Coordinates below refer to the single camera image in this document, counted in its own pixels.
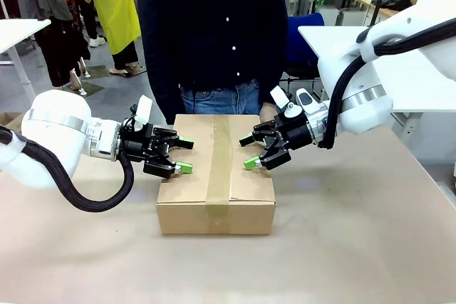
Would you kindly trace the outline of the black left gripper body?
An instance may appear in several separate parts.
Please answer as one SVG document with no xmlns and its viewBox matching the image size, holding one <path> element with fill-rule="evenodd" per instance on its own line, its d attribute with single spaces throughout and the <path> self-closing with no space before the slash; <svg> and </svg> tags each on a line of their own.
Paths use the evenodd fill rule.
<svg viewBox="0 0 456 304">
<path fill-rule="evenodd" d="M 119 159 L 131 162 L 152 162 L 157 156 L 152 150 L 153 125 L 144 125 L 135 131 L 132 125 L 121 125 L 119 130 Z"/>
</svg>

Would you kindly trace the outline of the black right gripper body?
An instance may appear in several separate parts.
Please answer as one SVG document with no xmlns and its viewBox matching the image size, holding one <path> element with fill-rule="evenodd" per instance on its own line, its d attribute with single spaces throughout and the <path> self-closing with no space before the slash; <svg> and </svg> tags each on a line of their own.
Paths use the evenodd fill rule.
<svg viewBox="0 0 456 304">
<path fill-rule="evenodd" d="M 296 117 L 287 118 L 284 112 L 275 116 L 276 128 L 289 150 L 297 150 L 311 145 L 313 138 L 308 128 L 308 119 L 304 112 Z"/>
</svg>

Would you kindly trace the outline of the person's left hand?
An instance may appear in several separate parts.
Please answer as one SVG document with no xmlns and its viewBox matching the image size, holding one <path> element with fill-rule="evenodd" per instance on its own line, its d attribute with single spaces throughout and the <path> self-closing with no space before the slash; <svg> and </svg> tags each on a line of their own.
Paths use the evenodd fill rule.
<svg viewBox="0 0 456 304">
<path fill-rule="evenodd" d="M 276 115 L 277 115 L 277 110 L 276 110 L 276 106 L 274 104 L 263 103 L 260 113 L 259 113 L 260 123 L 264 123 L 264 122 L 273 120 Z"/>
</svg>

